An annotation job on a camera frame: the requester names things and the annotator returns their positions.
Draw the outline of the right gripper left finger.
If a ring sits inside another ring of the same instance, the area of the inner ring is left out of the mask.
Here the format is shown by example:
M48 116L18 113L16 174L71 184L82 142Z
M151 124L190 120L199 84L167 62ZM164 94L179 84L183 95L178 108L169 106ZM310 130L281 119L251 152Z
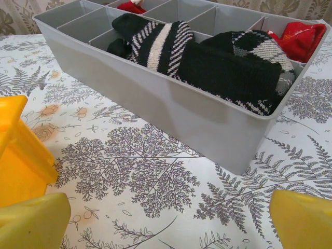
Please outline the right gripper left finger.
M60 248L71 206L51 193L1 208L1 248Z

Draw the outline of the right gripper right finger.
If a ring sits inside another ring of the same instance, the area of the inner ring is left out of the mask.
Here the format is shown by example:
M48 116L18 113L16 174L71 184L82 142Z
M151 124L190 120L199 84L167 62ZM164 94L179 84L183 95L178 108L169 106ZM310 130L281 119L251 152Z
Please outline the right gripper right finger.
M276 190L269 211L283 248L331 248L331 200Z

